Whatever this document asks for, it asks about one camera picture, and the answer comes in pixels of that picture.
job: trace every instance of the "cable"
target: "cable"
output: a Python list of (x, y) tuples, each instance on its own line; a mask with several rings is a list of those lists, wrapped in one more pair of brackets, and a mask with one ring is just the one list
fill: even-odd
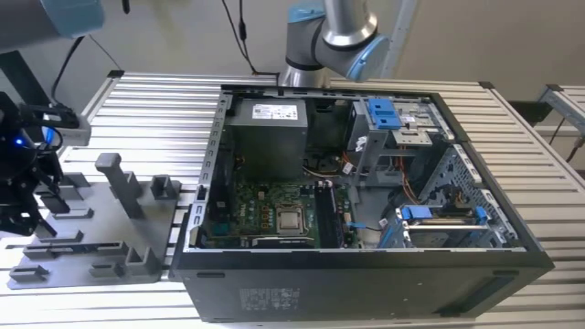
[(247, 63), (249, 65), (249, 69), (252, 70), (252, 75), (273, 75), (276, 77), (276, 86), (279, 86), (279, 78), (281, 76), (280, 72), (261, 72), (259, 70), (256, 70), (255, 65), (252, 64), (252, 61), (249, 59), (249, 54), (248, 54), (248, 46), (247, 46), (247, 24), (244, 23), (244, 18), (243, 18), (243, 0), (240, 0), (240, 37), (237, 37), (237, 32), (236, 32), (236, 27), (235, 27), (235, 22), (232, 20), (232, 14), (229, 12), (229, 8), (228, 5), (225, 4), (225, 0), (221, 0), (221, 4), (223, 7), (225, 9), (225, 14), (228, 15), (228, 20), (229, 20), (229, 25), (232, 26), (232, 32), (236, 38), (236, 43), (237, 43), (237, 48), (240, 49), (240, 53), (241, 56), (244, 57), (244, 60), (247, 60)]
[(399, 157), (397, 161), (399, 161), (400, 171), (403, 172), (403, 190), (404, 190), (404, 195), (411, 199), (412, 203), (420, 204), (419, 201), (417, 201), (417, 197), (415, 196), (415, 192), (412, 191), (412, 187), (411, 187), (411, 184), (409, 184), (409, 179), (407, 177), (407, 169), (404, 168), (403, 157)]
[(59, 143), (57, 143), (57, 145), (51, 146), (49, 149), (47, 149), (45, 151), (43, 151), (43, 153), (45, 153), (45, 152), (53, 152), (53, 151), (59, 151), (59, 149), (60, 149), (61, 146), (63, 146), (63, 134), (61, 134), (61, 132), (60, 132), (57, 129), (52, 128), (52, 127), (47, 127), (47, 128), (51, 129), (51, 130), (53, 131), (55, 134), (57, 134), (57, 136), (59, 136)]
[(555, 140), (555, 137), (557, 137), (559, 129), (560, 129), (560, 127), (564, 125), (564, 123), (565, 123), (565, 118), (563, 118), (563, 119), (560, 120), (560, 123), (559, 123), (557, 129), (556, 129), (556, 131), (555, 131), (555, 133), (552, 134), (552, 137), (551, 137), (549, 145), (552, 145), (552, 141)]
[(352, 163), (352, 161), (349, 161), (349, 157), (348, 157), (348, 154), (345, 153), (345, 151), (341, 153), (341, 156), (343, 156), (343, 160), (344, 160), (348, 164), (351, 164), (351, 166), (352, 166), (353, 168), (356, 168), (356, 172), (357, 172), (357, 166)]
[(305, 166), (303, 166), (303, 170), (305, 170), (311, 175), (313, 175), (316, 177), (321, 177), (321, 178), (332, 178), (332, 177), (340, 176), (340, 175), (328, 175), (328, 174), (323, 174), (323, 173), (316, 173), (315, 171), (311, 171)]
[(577, 153), (579, 147), (573, 147), (569, 157), (567, 158), (567, 162), (571, 162), (571, 160), (573, 160), (575, 154)]
[(67, 53), (65, 61), (63, 62), (63, 65), (61, 65), (61, 69), (59, 71), (57, 78), (55, 79), (53, 86), (51, 87), (51, 98), (53, 99), (53, 102), (57, 104), (61, 104), (61, 102), (57, 101), (57, 98), (55, 97), (55, 93), (57, 92), (59, 82), (61, 80), (63, 73), (65, 72), (67, 64), (69, 63), (73, 52), (77, 49), (77, 47), (80, 46), (80, 43), (81, 43), (84, 38), (85, 38), (85, 36), (80, 36), (77, 39), (75, 39), (72, 47), (69, 48), (69, 51)]
[(367, 230), (375, 231), (375, 232), (381, 232), (383, 229), (380, 228), (371, 228), (369, 226), (367, 226), (364, 223), (355, 223), (355, 222), (349, 222), (347, 223), (349, 228), (365, 228)]
[(105, 55), (109, 57), (109, 59), (112, 60), (115, 66), (117, 67), (117, 69), (121, 71), (121, 67), (117, 64), (116, 60), (113, 59), (112, 55), (109, 55), (109, 52), (104, 49), (104, 47), (100, 45), (100, 43), (97, 42), (97, 40), (93, 38), (93, 35), (89, 34), (89, 38), (92, 39), (92, 41), (95, 42), (95, 44), (100, 47), (101, 51), (105, 53)]

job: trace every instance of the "gray block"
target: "gray block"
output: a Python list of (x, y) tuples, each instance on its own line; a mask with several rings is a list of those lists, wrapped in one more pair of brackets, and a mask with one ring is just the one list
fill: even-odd
[(83, 240), (83, 232), (77, 230), (75, 234), (59, 234), (53, 238), (43, 238), (39, 239), (41, 243), (71, 243), (71, 242), (81, 242)]
[(124, 275), (124, 268), (117, 263), (93, 263), (89, 274), (95, 278), (120, 278)]
[(19, 283), (43, 282), (48, 271), (41, 266), (15, 267), (8, 276)]
[(93, 217), (93, 209), (72, 209), (67, 214), (55, 214), (55, 219), (89, 219)]
[[(44, 280), (35, 282), (12, 279), (8, 282), (11, 289), (152, 283), (160, 280), (177, 199), (156, 200), (148, 191), (151, 183), (139, 184), (147, 191), (139, 198), (144, 219), (128, 218), (108, 183), (92, 183), (91, 187), (77, 189), (83, 203), (95, 210), (93, 217), (56, 220), (51, 215), (47, 222), (57, 232), (80, 230), (84, 233), (83, 243), (41, 244), (35, 240), (25, 248), (31, 257), (23, 258), (20, 266), (40, 265), (51, 275), (44, 275)], [(181, 184), (172, 181), (172, 185), (173, 190), (180, 191)], [(133, 255), (129, 257), (132, 249), (137, 258)]]
[[(141, 187), (139, 184), (139, 179), (136, 178), (136, 174), (133, 173), (133, 171), (125, 171), (124, 177), (127, 178), (128, 187), (129, 187), (129, 190), (132, 191), (135, 197), (140, 197), (143, 194), (143, 190), (141, 190)], [(109, 187), (109, 190), (112, 191), (113, 196), (117, 199), (115, 189), (112, 187)]]
[(136, 249), (131, 249), (127, 257), (127, 268), (135, 276), (148, 276), (160, 269), (161, 263), (156, 259), (155, 253), (151, 248), (147, 248), (144, 257), (139, 256)]
[(77, 187), (73, 185), (60, 185), (60, 195), (61, 198), (68, 200), (83, 200), (80, 193), (77, 192)]
[(156, 200), (175, 200), (179, 191), (173, 187), (169, 175), (155, 175), (149, 182), (149, 190)]
[(136, 200), (136, 178), (128, 179), (120, 168), (121, 157), (117, 153), (103, 153), (95, 162), (95, 168), (101, 172), (112, 186), (113, 193), (120, 200), (124, 211), (129, 218), (144, 218), (144, 211)]
[(75, 187), (89, 187), (88, 180), (83, 173), (64, 173), (61, 185), (73, 185)]

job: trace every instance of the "silver metal panel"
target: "silver metal panel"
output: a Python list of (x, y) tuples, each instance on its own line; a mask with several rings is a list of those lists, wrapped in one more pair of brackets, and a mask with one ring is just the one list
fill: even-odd
[[(93, 137), (87, 148), (69, 147), (64, 150), (64, 169), (93, 172), (92, 163), (97, 154), (104, 149), (116, 150), (123, 154), (127, 169), (136, 171), (139, 179), (145, 179), (155, 171), (164, 171), (187, 184), (183, 187), (184, 191), (193, 192), (201, 167), (200, 154), (205, 149), (209, 134), (209, 129), (203, 123), (195, 121), (211, 118), (216, 106), (211, 95), (219, 93), (221, 84), (272, 83), (272, 79), (256, 77), (143, 73), (127, 73), (120, 81), (108, 80), (85, 109), (91, 118), (99, 118), (96, 122), (101, 125), (93, 127)], [(547, 143), (505, 101), (496, 93), (471, 82), (372, 80), (364, 84), (355, 84), (333, 80), (332, 85), (337, 88), (440, 93), (456, 117), (460, 119), (463, 116), (460, 120), (472, 125), (488, 123), (487, 126), (515, 126), (515, 131), (477, 131), (469, 135), (488, 165), (499, 169), (496, 180), (508, 197), (521, 203), (517, 204), (517, 211), (536, 237), (543, 241), (557, 268), (477, 319), (413, 321), (407, 325), (404, 321), (395, 323), (377, 320), (307, 322), (293, 326), (287, 323), (263, 325), (271, 328), (585, 328), (584, 181), (563, 164), (560, 156), (547, 147)], [(585, 88), (571, 89), (585, 95)], [(523, 159), (533, 162), (531, 167), (551, 168), (547, 171), (527, 171), (529, 174), (523, 175), (521, 171), (512, 170), (515, 166), (521, 167), (516, 161)], [(545, 176), (535, 177), (536, 173), (545, 173)], [(95, 173), (88, 179), (100, 181), (103, 178)], [(579, 204), (572, 204), (564, 197)], [(177, 211), (175, 223), (181, 222), (192, 198), (193, 193), (181, 194), (181, 210)], [(169, 243), (176, 242), (176, 237), (175, 228)], [(7, 269), (18, 263), (21, 246), (27, 242), (28, 238), (8, 238), (0, 241), (2, 282), (8, 280)], [(167, 255), (172, 255), (172, 252), (173, 247), (169, 247)], [(0, 324), (43, 323), (44, 328), (215, 328), (199, 320), (183, 284), (169, 282), (165, 277), (155, 284), (29, 291), (11, 291), (6, 285), (0, 285), (0, 296)], [(229, 328), (249, 328), (255, 325), (224, 324)]]

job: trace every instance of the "black power cord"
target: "black power cord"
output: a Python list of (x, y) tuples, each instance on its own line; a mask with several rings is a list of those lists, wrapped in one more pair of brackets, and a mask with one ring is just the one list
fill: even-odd
[(371, 228), (369, 226), (364, 227), (367, 230), (375, 231), (375, 232), (381, 232), (384, 231), (381, 228)]
[(55, 94), (57, 92), (59, 82), (61, 81), (61, 77), (63, 77), (63, 74), (65, 72), (67, 65), (69, 64), (69, 60), (73, 56), (73, 52), (77, 49), (77, 47), (80, 46), (80, 43), (81, 43), (84, 38), (85, 38), (85, 36), (80, 36), (77, 39), (75, 39), (72, 47), (69, 48), (69, 51), (67, 53), (65, 61), (63, 62), (63, 65), (61, 65), (61, 69), (59, 71), (57, 78), (55, 79), (53, 86), (51, 87), (51, 99), (57, 104), (63, 104), (60, 101), (57, 101), (57, 98), (55, 97)]
[(569, 157), (567, 158), (567, 162), (571, 162), (571, 160), (573, 160), (575, 154), (577, 153), (579, 147), (573, 147), (573, 149), (571, 150), (571, 154)]
[(121, 67), (117, 64), (116, 60), (113, 59), (112, 55), (109, 55), (109, 52), (105, 50), (104, 46), (97, 42), (97, 40), (93, 38), (93, 35), (89, 34), (89, 38), (92, 39), (93, 43), (100, 47), (104, 54), (109, 57), (113, 65), (117, 67), (117, 69), (121, 71)]
[(564, 123), (565, 123), (565, 118), (563, 118), (563, 119), (560, 120), (560, 123), (559, 123), (557, 129), (555, 130), (555, 132), (553, 132), (553, 134), (552, 134), (552, 137), (551, 137), (549, 145), (552, 145), (552, 142), (553, 142), (553, 140), (555, 140), (555, 137), (557, 137), (560, 127), (564, 125)]
[(249, 69), (252, 70), (252, 75), (273, 75), (276, 77), (276, 86), (277, 86), (279, 85), (279, 78), (280, 78), (281, 74), (279, 72), (261, 72), (261, 71), (256, 70), (255, 65), (252, 64), (252, 61), (249, 59), (248, 45), (247, 45), (247, 38), (248, 38), (247, 23), (244, 22), (244, 16), (243, 16), (243, 12), (244, 12), (243, 0), (240, 0), (240, 23), (237, 25), (240, 37), (237, 36), (235, 22), (232, 20), (232, 13), (229, 12), (229, 8), (228, 8), (228, 5), (225, 4), (225, 0), (221, 0), (221, 4), (223, 4), (223, 7), (225, 9), (225, 14), (228, 15), (229, 25), (232, 26), (232, 32), (235, 34), (237, 48), (240, 49), (240, 53), (241, 53), (241, 56), (244, 57), (244, 60), (247, 60), (247, 62), (248, 62)]

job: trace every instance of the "aluminum extrusion table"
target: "aluminum extrusion table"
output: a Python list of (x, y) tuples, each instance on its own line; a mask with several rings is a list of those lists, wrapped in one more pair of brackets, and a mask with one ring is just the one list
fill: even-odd
[(547, 90), (540, 98), (564, 116), (585, 136), (585, 86), (547, 85)]
[[(92, 122), (88, 147), (61, 153), (64, 171), (103, 180), (93, 161), (120, 153), (123, 169), (139, 179), (168, 173), (183, 182), (168, 247), (173, 254), (179, 224), (200, 174), (221, 84), (273, 84), (269, 78), (125, 73), (111, 77), (84, 110)], [(373, 80), (337, 88), (427, 91), (441, 94), (507, 196), (540, 239), (556, 269), (476, 320), (444, 322), (360, 321), (261, 324), (268, 328), (585, 328), (585, 182), (489, 85), (465, 82)], [(0, 282), (19, 263), (29, 238), (0, 241)], [(204, 324), (183, 283), (12, 291), (0, 285), (0, 324), (28, 328), (251, 328), (259, 324)]]

